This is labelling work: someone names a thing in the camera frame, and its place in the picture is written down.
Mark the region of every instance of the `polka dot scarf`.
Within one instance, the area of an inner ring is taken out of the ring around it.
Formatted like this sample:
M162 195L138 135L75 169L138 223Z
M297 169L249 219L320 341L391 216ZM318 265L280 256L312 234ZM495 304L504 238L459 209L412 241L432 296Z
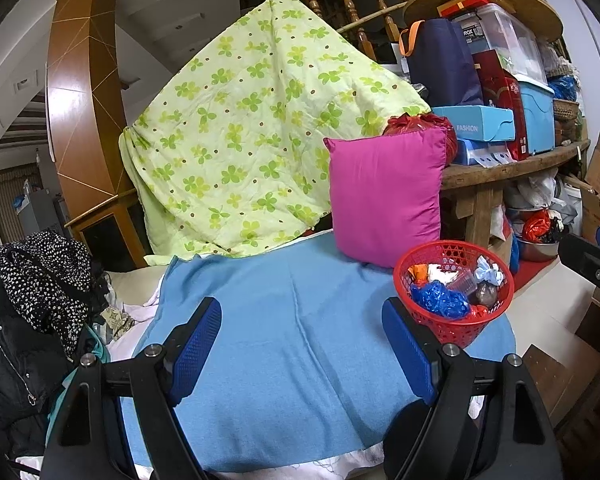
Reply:
M52 231L5 244L0 277L16 311L35 330L57 333L65 354L73 354L90 310L91 256L84 244Z

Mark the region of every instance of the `red mat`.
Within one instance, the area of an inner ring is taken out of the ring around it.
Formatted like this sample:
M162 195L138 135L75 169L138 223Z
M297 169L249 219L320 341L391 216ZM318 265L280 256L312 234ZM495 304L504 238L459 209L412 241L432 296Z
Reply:
M526 262L525 260L520 260L520 268L518 269L518 272L513 275L513 283L516 286L514 290L520 290L530 282L538 272L546 266L551 265L553 262L554 260L549 260L548 262Z

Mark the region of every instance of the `pink pillow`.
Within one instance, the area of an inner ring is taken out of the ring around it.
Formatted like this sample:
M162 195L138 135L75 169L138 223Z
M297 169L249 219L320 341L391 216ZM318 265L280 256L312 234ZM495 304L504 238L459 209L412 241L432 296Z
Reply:
M440 238L441 128L367 139L324 139L337 247L393 267L409 249Z

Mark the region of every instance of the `orange bag strap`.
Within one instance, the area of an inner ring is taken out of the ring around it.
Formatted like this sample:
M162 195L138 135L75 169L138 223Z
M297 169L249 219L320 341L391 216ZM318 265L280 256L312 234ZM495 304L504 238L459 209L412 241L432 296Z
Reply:
M410 28L405 28L401 33L400 33L400 38L398 40L398 44L400 46L400 54L402 54L403 56L409 57L412 53L413 53L413 49L416 46L416 35L418 34L418 29L420 28L420 25L424 23L424 20L420 20L419 22L414 22L413 25L411 25ZM409 31L409 49L408 51L404 51L404 43L402 42L402 35L407 32L407 30Z

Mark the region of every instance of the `stainless steel bowl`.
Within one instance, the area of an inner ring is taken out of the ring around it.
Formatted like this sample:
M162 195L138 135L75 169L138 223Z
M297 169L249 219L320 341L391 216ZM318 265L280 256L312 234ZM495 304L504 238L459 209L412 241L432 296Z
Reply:
M515 207L507 207L505 214L507 218L512 222L523 221L526 222L529 220L533 213L536 213L542 209L546 209L545 207L535 207L531 209L517 209Z
M533 244L518 238L520 259L528 262L548 262L558 255L558 242L555 244Z

